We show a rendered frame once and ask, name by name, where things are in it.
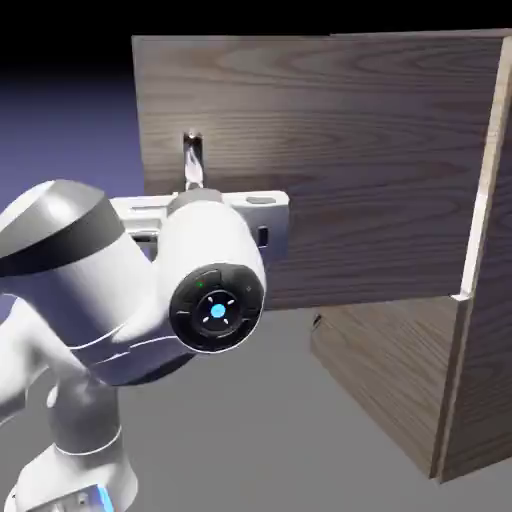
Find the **large dark wood cabinet door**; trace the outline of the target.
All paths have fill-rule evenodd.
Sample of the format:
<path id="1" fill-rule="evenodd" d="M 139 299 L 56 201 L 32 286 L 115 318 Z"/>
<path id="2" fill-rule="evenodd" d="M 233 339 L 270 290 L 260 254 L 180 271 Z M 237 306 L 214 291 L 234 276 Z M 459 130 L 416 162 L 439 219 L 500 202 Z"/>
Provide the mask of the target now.
<path id="1" fill-rule="evenodd" d="M 182 137 L 206 182 L 285 191 L 271 309 L 455 294 L 503 38 L 137 36 L 145 190 L 175 191 Z"/>

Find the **dark wood cabinet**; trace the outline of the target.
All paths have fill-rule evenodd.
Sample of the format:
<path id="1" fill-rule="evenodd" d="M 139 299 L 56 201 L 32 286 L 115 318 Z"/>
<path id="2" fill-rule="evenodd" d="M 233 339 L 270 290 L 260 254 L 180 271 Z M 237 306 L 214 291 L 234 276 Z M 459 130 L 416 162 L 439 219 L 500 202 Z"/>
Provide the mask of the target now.
<path id="1" fill-rule="evenodd" d="M 434 479 L 512 457 L 512 29 L 501 47 L 446 381 Z"/>

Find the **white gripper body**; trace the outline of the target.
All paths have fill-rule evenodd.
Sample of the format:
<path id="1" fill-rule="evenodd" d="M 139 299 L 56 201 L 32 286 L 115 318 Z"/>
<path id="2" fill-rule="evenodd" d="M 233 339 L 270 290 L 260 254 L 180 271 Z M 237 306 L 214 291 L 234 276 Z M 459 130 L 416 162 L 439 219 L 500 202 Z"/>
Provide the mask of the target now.
<path id="1" fill-rule="evenodd" d="M 110 202 L 126 231 L 153 259 L 162 224 L 171 213 L 194 201 L 215 200 L 244 218 L 264 259 L 281 259 L 286 255 L 289 197 L 283 191 L 188 190 L 171 195 L 117 197 Z"/>

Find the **shiny metal door handle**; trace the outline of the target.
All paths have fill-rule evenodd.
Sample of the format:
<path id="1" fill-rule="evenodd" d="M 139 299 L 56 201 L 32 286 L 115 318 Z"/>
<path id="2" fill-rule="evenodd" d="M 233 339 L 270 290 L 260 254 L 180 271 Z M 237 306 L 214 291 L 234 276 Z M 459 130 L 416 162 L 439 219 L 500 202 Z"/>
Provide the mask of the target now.
<path id="1" fill-rule="evenodd" d="M 204 186 L 203 137 L 195 131 L 183 136 L 185 190 Z"/>

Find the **small dark wood cabinet door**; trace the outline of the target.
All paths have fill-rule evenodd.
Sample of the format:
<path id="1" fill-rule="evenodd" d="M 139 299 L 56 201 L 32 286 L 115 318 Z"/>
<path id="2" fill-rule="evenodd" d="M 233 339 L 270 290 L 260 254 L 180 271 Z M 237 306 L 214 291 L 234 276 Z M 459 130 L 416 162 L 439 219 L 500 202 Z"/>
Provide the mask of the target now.
<path id="1" fill-rule="evenodd" d="M 437 472 L 446 381 L 466 302 L 452 297 L 322 307 L 310 347 L 418 469 Z"/>

